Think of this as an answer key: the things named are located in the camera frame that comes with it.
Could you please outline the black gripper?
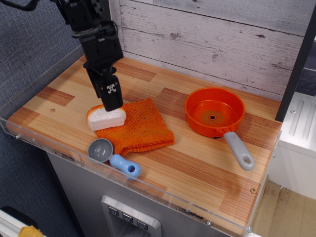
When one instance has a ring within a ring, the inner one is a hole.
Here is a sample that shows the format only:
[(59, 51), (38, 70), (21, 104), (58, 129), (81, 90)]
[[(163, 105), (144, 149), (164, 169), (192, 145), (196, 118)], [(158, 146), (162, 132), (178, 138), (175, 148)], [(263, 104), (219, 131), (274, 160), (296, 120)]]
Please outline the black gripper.
[(89, 29), (79, 33), (79, 40), (86, 56), (87, 70), (97, 97), (107, 112), (123, 106), (121, 87), (114, 63), (123, 58), (116, 29)]

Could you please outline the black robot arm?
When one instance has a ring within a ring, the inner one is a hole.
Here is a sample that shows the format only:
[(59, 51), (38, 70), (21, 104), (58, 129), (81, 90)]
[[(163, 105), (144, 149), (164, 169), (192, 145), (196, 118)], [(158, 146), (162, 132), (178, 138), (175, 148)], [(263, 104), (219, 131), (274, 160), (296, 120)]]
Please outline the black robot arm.
[(123, 57), (106, 0), (0, 3), (0, 106), (21, 105), (83, 53), (105, 109), (123, 105), (114, 63)]

